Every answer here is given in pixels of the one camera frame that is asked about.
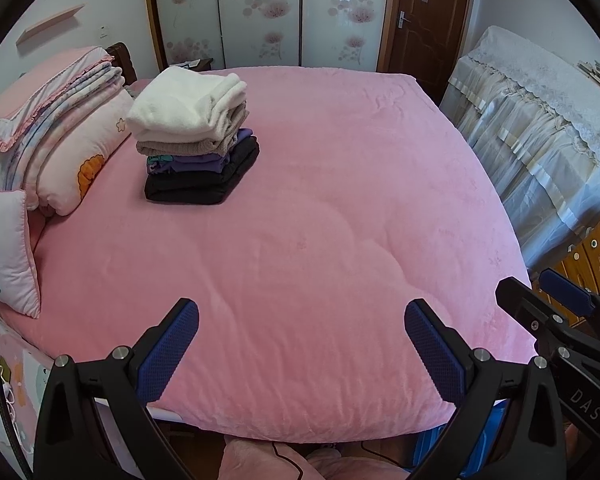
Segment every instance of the wooden cabinet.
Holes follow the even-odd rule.
[[[554,269],[582,288],[595,294],[600,293],[600,223],[581,244],[572,247]],[[584,318],[579,318],[550,298],[547,293],[540,289],[538,281],[533,283],[533,290],[560,313],[564,314],[571,326],[576,326],[584,321]]]

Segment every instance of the blue container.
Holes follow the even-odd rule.
[[[469,462],[464,470],[460,473],[462,478],[477,473],[484,465],[484,462],[487,459],[487,453],[491,449],[491,445],[498,434],[498,428],[500,427],[500,423],[506,409],[507,401],[503,400],[502,402],[496,404],[493,407],[493,410],[491,410],[491,415],[489,416],[487,423],[482,430],[482,434],[480,435],[480,439],[478,439],[478,443],[474,448],[474,452],[471,453]],[[445,426],[446,424],[443,424],[442,426],[433,428],[433,430],[423,431],[422,433],[418,434],[416,449],[413,453],[413,469],[420,465],[427,453],[433,448],[436,441],[442,434],[442,431],[445,429]]]

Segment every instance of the folded clothes stack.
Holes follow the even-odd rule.
[[[246,88],[235,74],[170,67],[144,89],[126,121],[147,156],[147,199],[224,202],[260,153],[253,131],[241,128]]]

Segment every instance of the pink bedsheet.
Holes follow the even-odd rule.
[[[128,139],[82,205],[36,249],[42,314],[5,312],[55,357],[132,344],[180,297],[200,330],[159,407],[223,433],[343,442],[445,422],[407,338],[425,298],[473,347],[527,362],[530,337],[496,306],[528,283],[487,175],[405,75],[235,70],[261,153],[226,203],[144,199]]]

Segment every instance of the door frame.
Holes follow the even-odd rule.
[[[167,62],[167,53],[164,50],[164,41],[162,39],[162,29],[160,28],[160,15],[158,14],[157,0],[146,0],[146,13],[149,17],[151,39],[154,42],[155,60],[158,62],[158,70],[162,72],[169,66],[169,64]]]
[[[464,9],[464,22],[462,24],[462,36],[458,43],[458,51],[456,52],[456,60],[460,56],[460,51],[466,41],[467,31],[469,30],[471,15],[470,10],[474,5],[478,4],[475,0],[467,0],[466,8]],[[382,25],[382,38],[380,40],[380,53],[378,55],[378,65],[376,72],[388,72],[389,63],[391,61],[392,49],[394,47],[395,30],[398,25],[396,19],[400,0],[386,0],[384,11],[384,24]]]

